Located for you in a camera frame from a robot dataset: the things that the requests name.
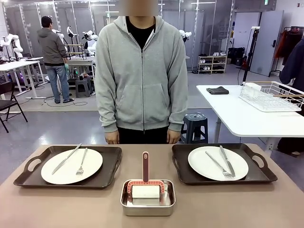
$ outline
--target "gray jacket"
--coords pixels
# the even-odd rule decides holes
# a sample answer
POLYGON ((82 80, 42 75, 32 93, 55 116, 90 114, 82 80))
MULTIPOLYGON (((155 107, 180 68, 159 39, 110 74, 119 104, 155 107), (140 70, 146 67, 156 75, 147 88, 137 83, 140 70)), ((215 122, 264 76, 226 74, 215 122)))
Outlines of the gray jacket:
POLYGON ((37 33, 44 62, 51 64, 64 63, 62 58, 67 57, 67 52, 59 36, 48 28, 42 28, 37 33))
POLYGON ((156 18, 143 51, 119 17, 99 33, 95 89, 106 133, 118 127, 180 131, 187 111, 185 46, 180 32, 156 18))

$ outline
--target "dark brown tray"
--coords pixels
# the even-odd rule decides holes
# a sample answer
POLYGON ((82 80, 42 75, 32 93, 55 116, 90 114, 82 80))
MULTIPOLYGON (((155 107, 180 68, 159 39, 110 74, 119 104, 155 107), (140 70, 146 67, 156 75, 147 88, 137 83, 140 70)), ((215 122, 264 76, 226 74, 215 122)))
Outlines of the dark brown tray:
POLYGON ((172 147, 172 160, 176 167, 177 174, 181 182, 187 185, 211 185, 211 184, 260 184, 270 183, 277 180, 277 176, 268 168, 265 158, 254 153, 247 145, 242 143, 227 144, 177 144, 172 147), (195 172, 188 163, 188 155, 191 151, 202 146, 220 146, 239 154, 248 164, 249 171, 246 177, 234 181, 211 180, 195 172), (253 160, 253 156, 259 157, 264 166, 259 167, 253 160))
POLYGON ((42 179, 41 169, 43 165, 55 155, 64 151, 72 150, 75 146, 50 146, 42 154, 34 157, 25 165, 24 171, 14 181, 14 185, 26 188, 65 188, 65 189, 104 189, 112 183, 120 161, 122 149, 119 147, 86 146, 88 149, 100 152, 103 157, 101 168, 89 178, 77 183, 67 185, 50 184, 42 179), (41 163, 29 171, 29 165, 40 159, 41 163))

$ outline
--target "white dish rack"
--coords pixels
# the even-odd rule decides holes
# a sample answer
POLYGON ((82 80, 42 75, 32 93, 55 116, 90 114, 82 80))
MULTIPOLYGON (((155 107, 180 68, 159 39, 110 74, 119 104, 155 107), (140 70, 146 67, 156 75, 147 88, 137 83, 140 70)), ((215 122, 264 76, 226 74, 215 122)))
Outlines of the white dish rack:
POLYGON ((262 112, 298 112, 304 104, 304 92, 275 81, 245 83, 239 98, 262 112))

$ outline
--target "silver fork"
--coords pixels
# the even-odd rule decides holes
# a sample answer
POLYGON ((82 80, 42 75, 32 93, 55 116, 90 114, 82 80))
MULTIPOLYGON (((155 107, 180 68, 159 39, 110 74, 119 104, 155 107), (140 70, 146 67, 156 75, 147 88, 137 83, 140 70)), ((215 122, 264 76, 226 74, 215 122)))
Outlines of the silver fork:
POLYGON ((81 176, 84 173, 84 169, 82 168, 82 164, 84 163, 85 157, 86 157, 87 148, 85 149, 84 156, 82 157, 81 165, 79 170, 76 172, 76 175, 81 176))
POLYGON ((232 174, 230 172, 227 172, 207 151, 205 151, 205 153, 214 161, 214 163, 216 163, 222 169, 222 173, 225 177, 233 177, 232 174))

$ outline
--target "knife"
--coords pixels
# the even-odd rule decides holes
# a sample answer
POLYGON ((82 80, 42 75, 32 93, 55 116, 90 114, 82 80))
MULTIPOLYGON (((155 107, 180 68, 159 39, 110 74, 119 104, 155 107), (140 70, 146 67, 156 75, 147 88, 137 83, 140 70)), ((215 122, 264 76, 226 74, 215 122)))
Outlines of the knife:
POLYGON ((230 161, 228 160, 228 157, 227 157, 227 155, 226 155, 226 153, 225 153, 224 148, 223 148, 222 146, 219 146, 219 148, 220 148, 220 151, 222 152, 222 154, 223 154, 224 157, 225 157, 225 161, 226 161, 226 164, 227 164, 227 166, 228 166, 228 168, 229 168, 229 170, 230 170, 231 175, 232 175, 233 177, 235 177, 236 174, 234 173, 234 169, 233 169, 233 167, 232 167, 230 161))
POLYGON ((76 151, 76 150, 78 150, 78 148, 81 146, 81 144, 79 144, 68 156, 67 156, 67 158, 66 159, 64 159, 54 170, 53 170, 53 172, 52 172, 52 175, 55 173, 55 172, 57 172, 63 165, 64 165, 64 163, 67 161, 67 159, 69 158, 69 157, 71 157, 72 156, 72 154, 76 151))

